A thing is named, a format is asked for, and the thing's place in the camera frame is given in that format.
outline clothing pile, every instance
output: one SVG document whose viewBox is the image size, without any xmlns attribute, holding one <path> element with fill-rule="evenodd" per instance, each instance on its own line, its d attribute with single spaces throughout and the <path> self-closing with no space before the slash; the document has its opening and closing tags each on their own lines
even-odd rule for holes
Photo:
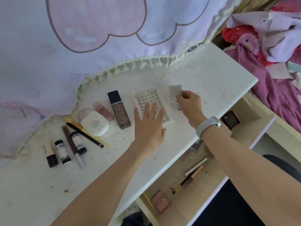
<svg viewBox="0 0 301 226">
<path fill-rule="evenodd" d="M 233 14 L 222 31 L 235 44 L 225 52 L 259 79 L 253 93 L 301 133 L 301 0 L 284 0 L 268 12 Z"/>
</svg>

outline white desk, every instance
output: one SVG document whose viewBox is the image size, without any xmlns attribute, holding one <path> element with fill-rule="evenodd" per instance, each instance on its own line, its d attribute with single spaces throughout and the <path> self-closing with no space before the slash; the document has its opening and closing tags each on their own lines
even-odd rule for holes
<svg viewBox="0 0 301 226">
<path fill-rule="evenodd" d="M 63 120 L 56 116 L 47 122 L 29 141 L 31 155 L 21 157 L 0 167 L 0 224 L 5 226 L 48 226 L 93 180 L 103 173 L 128 148 L 134 139 L 134 101 L 130 92 L 144 90 L 160 84 L 167 93 L 168 85 L 182 85 L 202 97 L 206 116 L 220 118 L 257 79 L 224 54 L 213 44 L 197 49 L 185 60 L 165 68 L 145 68 L 92 82 L 83 92 L 78 109 L 91 108 L 100 101 L 112 111 L 107 93 L 118 90 L 132 126 L 121 130 L 112 121 L 107 133 L 101 138 L 111 148 L 99 148 L 81 137 L 88 152 L 83 156 L 86 168 L 80 169 L 72 158 L 70 165 L 49 168 L 42 143 L 67 141 L 61 126 Z M 175 160 L 196 140 L 194 130 L 181 111 L 173 110 L 177 121 L 165 126 L 167 132 L 162 146 L 139 168 L 127 187 L 115 216 L 125 210 L 146 190 Z"/>
</svg>

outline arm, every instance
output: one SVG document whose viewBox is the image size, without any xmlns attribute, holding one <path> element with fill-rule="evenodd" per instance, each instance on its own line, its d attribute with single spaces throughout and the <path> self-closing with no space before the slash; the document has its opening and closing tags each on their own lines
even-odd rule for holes
<svg viewBox="0 0 301 226">
<path fill-rule="evenodd" d="M 135 140 L 126 152 L 92 182 L 58 216 L 51 226 L 107 226 L 141 163 L 163 142 L 164 110 L 157 119 L 156 104 L 145 106 L 142 121 L 135 108 Z"/>
<path fill-rule="evenodd" d="M 206 117 L 201 98 L 183 91 L 177 97 L 184 115 L 193 128 Z M 301 222 L 301 184 L 279 167 L 240 145 L 215 125 L 203 134 L 211 153 L 236 189 L 266 225 L 299 225 Z"/>
</svg>

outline black pencil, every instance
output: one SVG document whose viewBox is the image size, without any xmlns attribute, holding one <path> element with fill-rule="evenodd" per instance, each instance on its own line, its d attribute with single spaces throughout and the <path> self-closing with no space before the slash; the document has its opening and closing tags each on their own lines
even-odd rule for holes
<svg viewBox="0 0 301 226">
<path fill-rule="evenodd" d="M 95 143 L 96 145 L 100 146 L 101 148 L 103 148 L 103 145 L 101 143 L 99 143 L 97 140 L 93 139 L 91 136 L 89 136 L 88 134 L 84 133 L 83 131 L 81 131 L 80 129 L 78 129 L 77 127 L 75 127 L 73 124 L 70 123 L 66 123 L 66 125 L 68 125 L 70 128 L 73 128 L 74 130 L 76 130 L 78 133 L 82 134 L 84 137 L 86 137 L 88 140 L 92 141 L 93 143 Z"/>
</svg>

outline desk drawer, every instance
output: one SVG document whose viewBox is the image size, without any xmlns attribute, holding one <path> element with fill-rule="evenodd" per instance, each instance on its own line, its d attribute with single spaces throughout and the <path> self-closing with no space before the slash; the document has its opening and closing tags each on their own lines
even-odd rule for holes
<svg viewBox="0 0 301 226">
<path fill-rule="evenodd" d="M 249 148 L 258 142 L 275 119 L 273 113 L 257 114 L 244 98 L 241 98 L 231 110 L 240 121 L 240 124 L 232 129 L 231 137 Z M 198 156 L 202 157 L 201 154 L 204 154 L 208 160 L 203 164 L 204 169 L 186 188 L 182 188 L 174 195 L 171 191 L 170 183 L 174 181 L 174 177 L 177 178 L 179 173 L 183 176 L 183 169 L 178 168 L 181 165 L 178 159 L 145 191 L 149 198 L 159 189 L 166 194 L 171 205 L 164 213 L 154 212 L 143 195 L 136 200 L 154 226 L 191 225 L 227 181 L 226 174 L 216 159 L 206 151 L 206 146 L 202 150 Z"/>
</svg>

